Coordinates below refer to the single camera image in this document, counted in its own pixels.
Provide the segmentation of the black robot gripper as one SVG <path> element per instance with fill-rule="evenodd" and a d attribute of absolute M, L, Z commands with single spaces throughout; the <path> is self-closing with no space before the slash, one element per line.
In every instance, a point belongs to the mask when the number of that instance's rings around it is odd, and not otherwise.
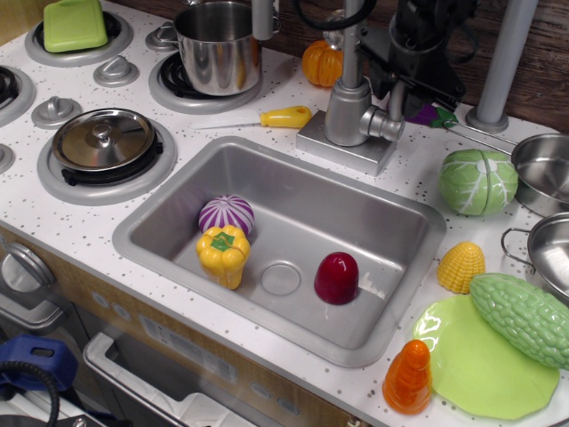
<path fill-rule="evenodd" d="M 397 81 L 405 83 L 404 106 L 437 104 L 454 112 L 466 88 L 446 53 L 465 11 L 398 11 L 386 28 L 363 26 L 358 50 L 369 60 L 373 95 L 383 100 Z"/>

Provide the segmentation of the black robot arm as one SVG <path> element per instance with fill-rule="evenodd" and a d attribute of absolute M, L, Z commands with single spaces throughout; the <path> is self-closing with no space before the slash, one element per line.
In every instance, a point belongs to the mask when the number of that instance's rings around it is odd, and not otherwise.
<path fill-rule="evenodd" d="M 479 2 L 399 1 L 388 28 L 364 24 L 375 5 L 364 1 L 346 18 L 317 21 L 303 12 L 300 2 L 293 2 L 297 15 L 314 29 L 356 28 L 352 50 L 369 62 L 373 94 L 382 99 L 401 83 L 404 117 L 416 117 L 433 103 L 453 112 L 466 93 L 453 65 L 471 60 L 477 52 L 477 39 L 466 20 L 475 15 Z"/>

